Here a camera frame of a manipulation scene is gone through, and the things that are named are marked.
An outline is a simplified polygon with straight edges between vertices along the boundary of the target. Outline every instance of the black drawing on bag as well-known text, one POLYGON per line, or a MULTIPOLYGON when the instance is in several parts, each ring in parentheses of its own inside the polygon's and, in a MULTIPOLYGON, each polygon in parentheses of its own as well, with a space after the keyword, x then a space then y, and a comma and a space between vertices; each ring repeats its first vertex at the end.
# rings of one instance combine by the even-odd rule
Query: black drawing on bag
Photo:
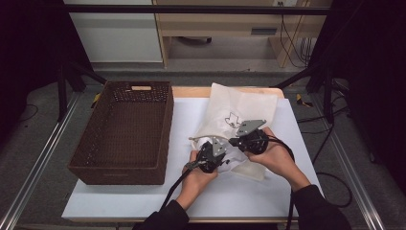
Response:
POLYGON ((241 123, 238 122, 239 117, 230 112, 230 116, 228 118, 225 118, 224 120, 226 121, 226 123, 232 127, 232 128, 239 128, 239 126, 241 126, 241 123))

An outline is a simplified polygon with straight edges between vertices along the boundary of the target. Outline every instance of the person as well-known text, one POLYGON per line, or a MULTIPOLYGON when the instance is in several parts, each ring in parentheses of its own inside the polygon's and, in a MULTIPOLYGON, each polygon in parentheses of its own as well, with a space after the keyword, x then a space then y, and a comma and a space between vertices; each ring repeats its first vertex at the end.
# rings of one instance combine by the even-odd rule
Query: person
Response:
MULTIPOLYGON (((275 136, 269 127, 264 128, 263 131, 267 135, 275 136)), ((323 198, 316 185, 310 184, 281 144, 269 142, 267 150, 259 155, 251 152, 244 153, 250 161, 262 164, 289 182, 293 192, 292 198, 299 214, 299 229, 351 229, 346 217, 337 207, 323 198)), ((192 151, 190 160, 194 161, 196 155, 197 151, 192 151)), ((180 195, 161 211, 151 214, 141 226, 134 225, 133 230, 183 229, 189 222, 186 211, 217 176, 217 171, 204 173, 199 168, 194 169, 182 182, 180 195)))

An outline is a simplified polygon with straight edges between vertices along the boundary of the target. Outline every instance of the drawstring bag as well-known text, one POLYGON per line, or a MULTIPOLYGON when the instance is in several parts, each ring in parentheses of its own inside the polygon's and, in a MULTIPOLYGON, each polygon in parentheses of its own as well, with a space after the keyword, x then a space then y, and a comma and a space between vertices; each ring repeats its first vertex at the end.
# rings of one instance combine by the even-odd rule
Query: drawstring bag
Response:
POLYGON ((243 121, 265 120, 259 128, 270 127, 277 107, 278 96, 274 94, 245 93, 217 83, 212 92, 203 121, 191 137, 192 148, 200 150, 207 141, 216 137, 226 148, 225 162, 218 167, 219 173, 233 172, 256 180, 262 180, 265 167, 253 163, 237 147, 228 143, 236 137, 243 121))

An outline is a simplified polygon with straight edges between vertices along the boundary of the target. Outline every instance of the brown wicker basket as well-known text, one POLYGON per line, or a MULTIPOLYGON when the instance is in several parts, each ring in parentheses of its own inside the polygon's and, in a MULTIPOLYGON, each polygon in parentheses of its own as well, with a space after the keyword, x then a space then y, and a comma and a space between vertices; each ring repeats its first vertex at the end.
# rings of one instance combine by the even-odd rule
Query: brown wicker basket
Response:
POLYGON ((168 81, 108 81, 68 169, 88 185, 165 182, 173 95, 168 81))

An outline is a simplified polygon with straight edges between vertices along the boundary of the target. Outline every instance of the white table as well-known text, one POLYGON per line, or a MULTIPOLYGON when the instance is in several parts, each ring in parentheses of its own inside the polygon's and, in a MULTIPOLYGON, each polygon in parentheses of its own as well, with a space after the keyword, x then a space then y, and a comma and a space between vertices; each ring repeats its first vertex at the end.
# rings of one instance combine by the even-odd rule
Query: white table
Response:
MULTIPOLYGON (((140 221, 159 210, 169 188, 189 161, 188 140, 198 129, 208 98, 175 98, 164 185, 98 186, 78 181, 62 217, 72 221, 140 221)), ((289 100, 279 99, 271 129, 292 148, 296 163, 311 183, 320 187, 289 100)), ((176 198, 180 186, 172 198, 176 198)), ((266 172, 257 181, 233 172, 222 173, 188 210, 191 222, 285 221, 290 200, 289 184, 266 172)))

